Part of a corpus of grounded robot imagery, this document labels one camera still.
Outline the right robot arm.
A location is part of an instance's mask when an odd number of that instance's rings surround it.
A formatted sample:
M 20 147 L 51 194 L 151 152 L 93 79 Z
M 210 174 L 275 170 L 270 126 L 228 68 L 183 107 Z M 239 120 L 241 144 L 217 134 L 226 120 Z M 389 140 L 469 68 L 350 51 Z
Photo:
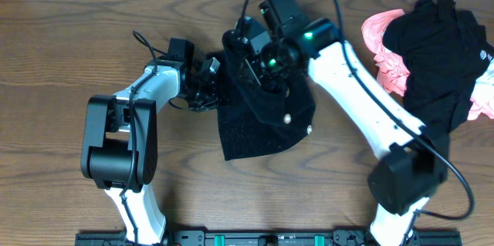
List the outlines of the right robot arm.
M 414 222 L 445 179 L 425 125 L 379 86 L 337 23 L 309 19 L 296 0 L 265 0 L 259 8 L 262 21 L 242 16 L 222 38 L 228 74 L 254 120 L 305 136 L 315 112 L 308 85 L 323 88 L 377 158 L 367 179 L 377 202 L 373 241 L 414 244 Z

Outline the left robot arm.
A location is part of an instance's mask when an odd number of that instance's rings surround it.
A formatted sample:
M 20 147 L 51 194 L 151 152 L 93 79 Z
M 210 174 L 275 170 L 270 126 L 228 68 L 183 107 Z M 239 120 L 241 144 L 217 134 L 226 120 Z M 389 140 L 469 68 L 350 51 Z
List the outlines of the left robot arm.
M 214 109 L 220 62 L 187 39 L 171 39 L 165 52 L 150 51 L 142 75 L 126 89 L 88 101 L 81 171 L 113 200 L 125 229 L 78 234 L 77 245 L 173 243 L 151 184 L 157 169 L 157 115 L 174 98 L 184 99 L 193 112 Z

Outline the black velvet skirt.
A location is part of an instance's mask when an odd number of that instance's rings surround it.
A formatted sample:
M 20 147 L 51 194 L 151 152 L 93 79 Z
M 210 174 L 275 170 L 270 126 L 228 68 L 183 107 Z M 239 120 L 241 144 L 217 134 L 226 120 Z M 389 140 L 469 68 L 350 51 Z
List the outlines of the black velvet skirt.
M 210 52 L 220 62 L 217 76 L 218 133 L 226 161 L 283 152 L 309 135 L 316 103 L 300 71 L 276 78 L 267 91 L 249 83 L 252 74 L 233 53 L 232 31 L 222 36 L 223 50 Z

